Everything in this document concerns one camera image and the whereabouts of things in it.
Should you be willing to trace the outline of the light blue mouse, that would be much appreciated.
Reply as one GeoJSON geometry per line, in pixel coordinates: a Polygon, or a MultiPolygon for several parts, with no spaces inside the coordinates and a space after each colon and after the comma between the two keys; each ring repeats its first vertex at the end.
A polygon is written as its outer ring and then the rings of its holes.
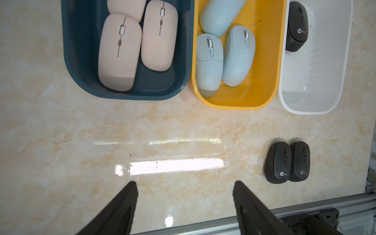
{"type": "Polygon", "coordinates": [[[226,40],[222,81],[230,87],[240,85],[247,77],[255,56],[256,40],[242,25],[234,26],[226,40]]]}
{"type": "Polygon", "coordinates": [[[210,98],[219,90],[223,60],[223,46],[218,37],[208,33],[197,36],[195,78],[202,97],[210,98]]]}
{"type": "Polygon", "coordinates": [[[246,0],[210,0],[200,14],[203,31],[222,37],[245,4],[246,0]]]}

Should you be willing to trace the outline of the pink mouse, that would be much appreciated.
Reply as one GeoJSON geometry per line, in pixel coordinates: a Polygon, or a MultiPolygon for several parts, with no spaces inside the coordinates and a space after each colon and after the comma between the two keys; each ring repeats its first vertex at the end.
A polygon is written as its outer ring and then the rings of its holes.
{"type": "Polygon", "coordinates": [[[98,74],[109,89],[126,92],[134,85],[142,41],[139,23],[123,14],[110,14],[104,23],[98,74]]]}
{"type": "Polygon", "coordinates": [[[119,13],[131,17],[140,23],[144,14],[146,0],[108,0],[107,7],[110,14],[119,13]]]}
{"type": "Polygon", "coordinates": [[[178,12],[166,1],[150,1],[143,24],[141,59],[153,71],[167,71],[173,61],[178,12]]]}

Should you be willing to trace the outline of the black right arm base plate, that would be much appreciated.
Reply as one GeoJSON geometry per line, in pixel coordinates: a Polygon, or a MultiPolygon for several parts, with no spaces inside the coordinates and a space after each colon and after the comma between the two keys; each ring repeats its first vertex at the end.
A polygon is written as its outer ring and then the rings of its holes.
{"type": "Polygon", "coordinates": [[[296,235],[341,235],[339,210],[329,208],[288,216],[282,222],[296,235]]]}

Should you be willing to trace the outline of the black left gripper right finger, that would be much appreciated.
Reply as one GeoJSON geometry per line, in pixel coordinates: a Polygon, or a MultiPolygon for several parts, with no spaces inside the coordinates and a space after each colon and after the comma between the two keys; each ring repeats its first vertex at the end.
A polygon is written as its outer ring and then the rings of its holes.
{"type": "Polygon", "coordinates": [[[242,235],[293,234],[242,181],[235,181],[233,199],[242,235]]]}

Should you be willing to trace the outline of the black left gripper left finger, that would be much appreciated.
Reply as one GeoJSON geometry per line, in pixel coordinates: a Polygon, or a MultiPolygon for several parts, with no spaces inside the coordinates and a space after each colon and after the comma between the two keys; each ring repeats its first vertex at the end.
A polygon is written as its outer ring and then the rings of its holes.
{"type": "Polygon", "coordinates": [[[137,184],[130,181],[79,235],[129,235],[138,200],[137,184]]]}

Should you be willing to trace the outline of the black mouse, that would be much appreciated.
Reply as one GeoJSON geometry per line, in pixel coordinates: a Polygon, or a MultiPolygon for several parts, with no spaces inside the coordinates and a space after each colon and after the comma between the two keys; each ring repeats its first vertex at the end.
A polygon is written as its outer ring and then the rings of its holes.
{"type": "Polygon", "coordinates": [[[310,148],[303,141],[290,145],[292,150],[292,168],[289,181],[301,182],[308,178],[310,172],[310,148]]]}
{"type": "Polygon", "coordinates": [[[308,39],[308,16],[299,2],[289,4],[286,50],[297,52],[308,39]]]}
{"type": "Polygon", "coordinates": [[[271,145],[264,168],[267,181],[272,184],[286,182],[292,169],[292,149],[286,142],[276,142],[271,145]]]}

